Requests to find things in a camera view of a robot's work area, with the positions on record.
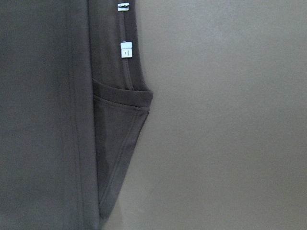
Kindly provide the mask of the dark brown t-shirt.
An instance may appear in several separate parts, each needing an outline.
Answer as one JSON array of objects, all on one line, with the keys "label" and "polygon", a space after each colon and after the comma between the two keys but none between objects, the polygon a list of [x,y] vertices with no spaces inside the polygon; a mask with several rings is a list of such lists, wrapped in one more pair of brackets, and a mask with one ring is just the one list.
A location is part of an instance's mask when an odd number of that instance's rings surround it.
[{"label": "dark brown t-shirt", "polygon": [[107,222],[153,98],[135,6],[1,1],[1,229]]}]

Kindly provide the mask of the brown paper table cover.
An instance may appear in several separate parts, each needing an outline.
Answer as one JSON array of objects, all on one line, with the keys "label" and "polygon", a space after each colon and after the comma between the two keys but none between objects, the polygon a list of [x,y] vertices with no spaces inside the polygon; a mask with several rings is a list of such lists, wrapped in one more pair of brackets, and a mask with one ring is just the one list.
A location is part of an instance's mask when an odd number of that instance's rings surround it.
[{"label": "brown paper table cover", "polygon": [[136,12],[154,97],[104,229],[306,229],[306,1]]}]

